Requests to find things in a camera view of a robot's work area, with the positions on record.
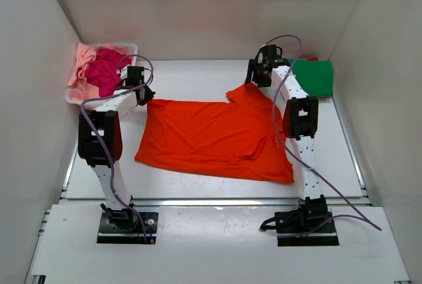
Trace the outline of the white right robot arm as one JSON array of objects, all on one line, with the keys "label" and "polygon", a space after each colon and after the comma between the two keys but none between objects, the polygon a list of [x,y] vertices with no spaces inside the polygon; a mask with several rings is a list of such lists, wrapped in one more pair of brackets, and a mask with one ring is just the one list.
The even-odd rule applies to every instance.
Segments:
[{"label": "white right robot arm", "polygon": [[297,159],[295,172],[301,179],[299,199],[318,200],[323,195],[318,176],[314,150],[315,134],[318,127],[318,99],[310,96],[300,86],[296,77],[288,70],[290,64],[282,57],[282,49],[274,44],[264,45],[255,58],[249,60],[245,84],[254,83],[259,88],[281,82],[278,93],[282,95],[286,107],[282,121],[283,134],[289,138]]}]

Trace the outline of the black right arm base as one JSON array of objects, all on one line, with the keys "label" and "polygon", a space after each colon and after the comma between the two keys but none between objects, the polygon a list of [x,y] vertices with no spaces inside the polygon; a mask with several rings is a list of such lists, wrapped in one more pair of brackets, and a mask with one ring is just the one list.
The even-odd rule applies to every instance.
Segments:
[{"label": "black right arm base", "polygon": [[298,206],[287,212],[275,212],[262,222],[262,232],[274,230],[279,247],[338,246],[340,244],[332,212],[326,198],[298,200]]}]

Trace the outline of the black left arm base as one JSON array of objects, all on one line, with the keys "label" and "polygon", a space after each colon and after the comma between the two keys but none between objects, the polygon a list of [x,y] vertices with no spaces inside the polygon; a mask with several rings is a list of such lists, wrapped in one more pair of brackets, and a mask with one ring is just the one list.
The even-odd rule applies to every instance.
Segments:
[{"label": "black left arm base", "polygon": [[98,227],[98,244],[156,244],[158,230],[158,212],[139,212],[144,228],[138,216],[131,210],[111,210],[101,204],[102,215]]}]

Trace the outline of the orange t-shirt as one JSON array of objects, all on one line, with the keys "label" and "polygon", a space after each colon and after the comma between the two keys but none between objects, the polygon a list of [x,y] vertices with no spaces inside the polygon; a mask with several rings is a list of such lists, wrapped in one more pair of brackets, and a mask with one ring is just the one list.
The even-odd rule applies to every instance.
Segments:
[{"label": "orange t-shirt", "polygon": [[153,99],[135,161],[169,171],[292,184],[282,116],[255,85],[226,102]]}]

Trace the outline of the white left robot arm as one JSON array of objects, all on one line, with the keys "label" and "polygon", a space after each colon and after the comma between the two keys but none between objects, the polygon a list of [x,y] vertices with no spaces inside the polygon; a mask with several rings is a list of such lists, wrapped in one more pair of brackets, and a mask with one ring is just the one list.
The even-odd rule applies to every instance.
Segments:
[{"label": "white left robot arm", "polygon": [[133,197],[127,190],[119,160],[123,153],[120,119],[139,105],[153,99],[149,84],[154,75],[145,78],[146,68],[128,66],[123,80],[111,96],[81,102],[78,122],[78,155],[91,167],[105,196],[103,211],[116,212],[115,222],[124,230],[134,228],[138,214],[132,210]]}]

